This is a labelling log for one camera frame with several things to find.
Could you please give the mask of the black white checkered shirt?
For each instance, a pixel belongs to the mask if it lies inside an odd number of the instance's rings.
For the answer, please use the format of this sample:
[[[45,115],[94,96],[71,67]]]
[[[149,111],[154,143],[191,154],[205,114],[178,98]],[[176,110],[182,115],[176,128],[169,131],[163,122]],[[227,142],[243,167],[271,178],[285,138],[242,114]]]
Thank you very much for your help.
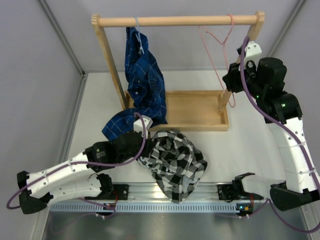
[[[197,187],[208,162],[203,153],[180,131],[159,130],[151,138],[153,148],[140,157],[140,166],[150,170],[164,195],[183,203]]]

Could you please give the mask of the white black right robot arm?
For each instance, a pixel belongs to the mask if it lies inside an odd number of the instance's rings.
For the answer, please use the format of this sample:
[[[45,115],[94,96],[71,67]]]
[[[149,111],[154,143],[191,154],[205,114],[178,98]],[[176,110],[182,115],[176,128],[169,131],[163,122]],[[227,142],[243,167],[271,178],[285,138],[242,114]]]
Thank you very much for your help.
[[[304,135],[302,110],[295,95],[284,90],[287,67],[278,58],[265,57],[244,65],[246,85],[242,85],[241,65],[232,63],[222,78],[228,91],[248,89],[251,100],[263,113],[264,121],[277,143],[285,179],[244,173],[234,178],[239,195],[259,195],[270,199],[280,211],[291,210],[320,199],[314,178],[319,178]]]

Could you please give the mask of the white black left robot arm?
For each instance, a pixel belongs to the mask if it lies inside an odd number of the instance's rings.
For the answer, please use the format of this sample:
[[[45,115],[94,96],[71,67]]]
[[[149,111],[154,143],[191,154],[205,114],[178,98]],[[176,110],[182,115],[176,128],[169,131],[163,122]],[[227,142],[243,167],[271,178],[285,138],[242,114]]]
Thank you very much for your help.
[[[145,157],[153,148],[149,133],[128,131],[99,141],[69,160],[35,173],[17,174],[19,206],[25,215],[66,200],[107,200],[115,193],[106,170]]]

